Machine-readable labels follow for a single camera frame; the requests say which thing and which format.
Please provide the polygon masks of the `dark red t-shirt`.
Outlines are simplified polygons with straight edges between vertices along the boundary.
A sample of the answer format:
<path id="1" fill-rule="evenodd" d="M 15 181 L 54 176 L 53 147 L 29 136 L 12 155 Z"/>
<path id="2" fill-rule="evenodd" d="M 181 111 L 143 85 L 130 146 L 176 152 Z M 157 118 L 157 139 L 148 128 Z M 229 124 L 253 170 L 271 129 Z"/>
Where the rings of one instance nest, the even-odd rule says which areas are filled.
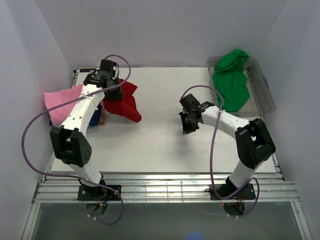
<path id="1" fill-rule="evenodd" d="M 137 90 L 137 86 L 133 83 L 126 81 L 121 90 L 123 97 L 121 100 L 110 101 L 103 100 L 104 109 L 114 115 L 122 116 L 129 119 L 132 122 L 138 123 L 142 120 L 141 114 L 138 112 L 136 100 L 133 96 Z"/>

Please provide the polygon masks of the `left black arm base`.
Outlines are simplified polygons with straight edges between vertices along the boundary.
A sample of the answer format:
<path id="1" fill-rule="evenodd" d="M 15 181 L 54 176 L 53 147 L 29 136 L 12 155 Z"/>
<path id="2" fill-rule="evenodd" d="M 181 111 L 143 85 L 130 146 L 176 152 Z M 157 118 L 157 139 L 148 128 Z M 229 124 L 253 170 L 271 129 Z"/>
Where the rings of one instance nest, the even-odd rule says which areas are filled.
<path id="1" fill-rule="evenodd" d="M 112 190 L 99 186 L 80 185 L 77 194 L 78 201 L 119 201 L 120 197 Z"/>

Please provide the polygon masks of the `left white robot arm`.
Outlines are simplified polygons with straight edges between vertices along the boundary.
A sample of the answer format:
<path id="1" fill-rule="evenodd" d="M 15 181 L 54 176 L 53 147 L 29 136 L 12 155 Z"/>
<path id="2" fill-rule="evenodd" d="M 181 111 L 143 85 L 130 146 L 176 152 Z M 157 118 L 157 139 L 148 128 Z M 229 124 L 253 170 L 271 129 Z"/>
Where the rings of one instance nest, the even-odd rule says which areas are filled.
<path id="1" fill-rule="evenodd" d="M 80 85 L 81 100 L 76 101 L 61 125 L 53 127 L 50 131 L 55 157 L 74 170 L 81 184 L 89 187 L 88 193 L 95 200 L 100 200 L 106 195 L 106 187 L 103 185 L 103 175 L 90 163 L 93 150 L 86 139 L 86 132 L 101 101 L 106 96 L 119 98 L 122 93 L 120 87 L 99 93 L 96 91 L 119 83 L 118 69 L 98 69 L 94 73 L 89 73 Z"/>

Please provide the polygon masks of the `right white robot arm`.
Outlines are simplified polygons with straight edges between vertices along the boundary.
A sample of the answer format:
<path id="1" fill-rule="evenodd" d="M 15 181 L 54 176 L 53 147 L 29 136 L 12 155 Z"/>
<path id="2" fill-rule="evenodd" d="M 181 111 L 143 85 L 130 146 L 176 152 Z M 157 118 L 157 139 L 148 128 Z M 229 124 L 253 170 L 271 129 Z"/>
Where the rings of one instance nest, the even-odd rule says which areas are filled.
<path id="1" fill-rule="evenodd" d="M 200 103 L 196 99 L 180 100 L 182 112 L 179 113 L 184 135 L 195 132 L 199 124 L 214 127 L 235 140 L 238 163 L 224 184 L 212 187 L 214 195 L 220 200 L 237 199 L 252 179 L 256 170 L 276 151 L 276 146 L 260 118 L 248 120 L 236 117 L 219 109 L 208 101 Z"/>

